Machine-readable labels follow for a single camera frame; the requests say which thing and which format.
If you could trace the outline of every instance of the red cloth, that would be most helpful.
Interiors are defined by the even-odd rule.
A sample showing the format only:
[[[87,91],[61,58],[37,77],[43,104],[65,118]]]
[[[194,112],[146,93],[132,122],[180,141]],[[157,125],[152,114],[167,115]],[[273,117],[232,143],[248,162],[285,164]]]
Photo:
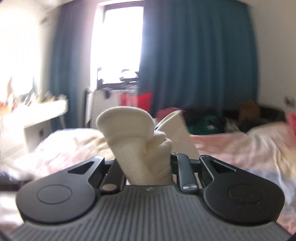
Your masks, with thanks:
[[[176,111],[176,110],[182,110],[182,109],[179,109],[177,107],[169,107],[169,108],[166,108],[164,110],[159,110],[156,114],[156,119],[158,121],[161,121],[164,117],[166,117],[168,114]]]
[[[127,105],[127,98],[131,98],[131,101],[134,101],[134,98],[136,98],[138,108],[143,109],[145,111],[150,111],[151,108],[151,100],[152,100],[152,94],[143,94],[138,96],[129,96],[128,94],[122,94],[121,95],[121,106]]]

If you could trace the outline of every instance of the pink bedsheet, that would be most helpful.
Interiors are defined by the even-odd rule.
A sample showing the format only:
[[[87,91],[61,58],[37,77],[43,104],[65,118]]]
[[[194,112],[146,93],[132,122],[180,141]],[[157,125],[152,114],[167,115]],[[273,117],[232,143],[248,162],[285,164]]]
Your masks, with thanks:
[[[288,124],[268,124],[247,134],[235,132],[192,139],[201,155],[211,155],[280,186],[286,201],[278,223],[291,234],[296,232],[296,137]]]

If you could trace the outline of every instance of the blue curtain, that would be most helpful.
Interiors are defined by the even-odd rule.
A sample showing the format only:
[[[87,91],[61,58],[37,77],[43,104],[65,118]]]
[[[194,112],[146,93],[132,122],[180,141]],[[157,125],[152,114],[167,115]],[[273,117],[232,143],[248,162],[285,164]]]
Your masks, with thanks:
[[[221,113],[257,98],[255,38],[236,0],[145,0],[140,87],[151,114],[167,107]]]
[[[84,89],[79,85],[81,48],[87,1],[75,0],[60,6],[58,25],[52,49],[50,92],[64,94],[69,110],[65,114],[67,128],[79,127],[78,107]],[[58,122],[52,122],[59,129]]]

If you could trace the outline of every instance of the white sock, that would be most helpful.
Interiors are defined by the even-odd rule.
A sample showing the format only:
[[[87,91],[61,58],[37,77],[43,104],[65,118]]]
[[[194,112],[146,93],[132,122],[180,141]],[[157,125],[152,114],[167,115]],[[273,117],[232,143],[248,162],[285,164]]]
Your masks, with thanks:
[[[154,131],[152,117],[133,107],[115,107],[97,119],[122,171],[132,185],[173,183],[170,168],[172,142]]]
[[[200,154],[189,136],[180,110],[167,115],[157,124],[156,128],[164,132],[166,137],[173,142],[172,152],[183,153],[190,159],[199,159]]]

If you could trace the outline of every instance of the bed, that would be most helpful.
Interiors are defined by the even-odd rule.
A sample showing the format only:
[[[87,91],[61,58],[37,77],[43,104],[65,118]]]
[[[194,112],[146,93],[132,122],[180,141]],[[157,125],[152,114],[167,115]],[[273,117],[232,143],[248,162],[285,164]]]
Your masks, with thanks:
[[[289,124],[266,124],[246,134],[192,135],[191,139],[201,155],[211,155],[279,185],[286,201],[278,223],[291,234],[296,231],[296,136]],[[41,178],[97,155],[114,158],[98,130],[69,129],[51,134],[33,153],[10,165]],[[0,193],[0,228],[5,232],[22,224],[15,195]]]

